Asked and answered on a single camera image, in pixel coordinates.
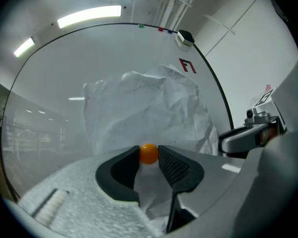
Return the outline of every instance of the orange object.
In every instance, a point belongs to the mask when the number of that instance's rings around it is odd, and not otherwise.
[[[159,157],[158,148],[153,144],[145,144],[139,149],[139,159],[142,163],[152,164]]]

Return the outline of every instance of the fluorescent light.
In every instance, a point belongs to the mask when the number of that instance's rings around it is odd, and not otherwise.
[[[69,98],[70,101],[82,101],[85,100],[84,97],[74,97],[74,98]]]
[[[15,56],[18,58],[24,51],[34,45],[34,41],[32,38],[28,39],[25,43],[23,43],[15,52]]]
[[[121,6],[103,6],[96,7],[87,10],[81,10],[73,14],[67,15],[58,20],[60,28],[78,23],[84,20],[93,19],[93,18],[104,18],[104,17],[119,17],[121,15]]]

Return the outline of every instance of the white plastic sheet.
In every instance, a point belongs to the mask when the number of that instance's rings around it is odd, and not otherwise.
[[[170,65],[85,87],[85,127],[94,154],[152,143],[218,155],[218,134],[198,86]],[[141,164],[134,190],[151,224],[165,231],[172,189],[158,161]]]

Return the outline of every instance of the white wall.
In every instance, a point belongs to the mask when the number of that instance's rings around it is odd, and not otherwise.
[[[295,42],[270,0],[225,0],[196,39],[225,92],[234,126],[243,125],[250,99],[278,86],[297,58]]]

